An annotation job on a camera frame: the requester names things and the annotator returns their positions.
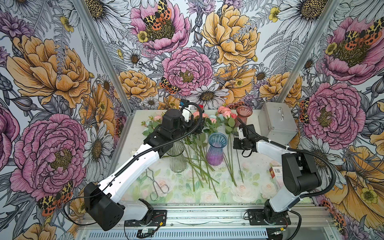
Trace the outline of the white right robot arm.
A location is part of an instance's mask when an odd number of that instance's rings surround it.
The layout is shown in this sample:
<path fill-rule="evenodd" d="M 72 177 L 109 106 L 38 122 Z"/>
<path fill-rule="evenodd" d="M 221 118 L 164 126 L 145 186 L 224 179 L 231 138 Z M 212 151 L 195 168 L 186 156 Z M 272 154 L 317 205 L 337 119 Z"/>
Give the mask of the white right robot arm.
<path fill-rule="evenodd" d="M 235 138 L 234 149 L 260 153 L 282 165 L 284 186 L 266 201 L 263 209 L 264 219 L 268 222 L 284 215 L 305 194 L 322 185 L 314 156 L 311 154 L 290 150 L 287 146 L 256 136 Z"/>

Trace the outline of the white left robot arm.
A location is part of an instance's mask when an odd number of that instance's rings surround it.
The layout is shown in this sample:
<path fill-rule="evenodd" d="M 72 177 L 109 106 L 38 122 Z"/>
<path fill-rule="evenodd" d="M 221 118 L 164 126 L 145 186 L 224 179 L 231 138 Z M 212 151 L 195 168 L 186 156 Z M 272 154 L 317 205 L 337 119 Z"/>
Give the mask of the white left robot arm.
<path fill-rule="evenodd" d="M 109 231 L 120 221 L 134 221 L 143 225 L 151 222 L 153 207 L 147 201 L 139 199 L 123 203 L 123 196 L 150 165 L 187 133 L 190 117 L 187 109 L 166 111 L 162 123 L 147 136 L 123 166 L 98 184 L 86 185 L 85 210 L 101 229 Z"/>

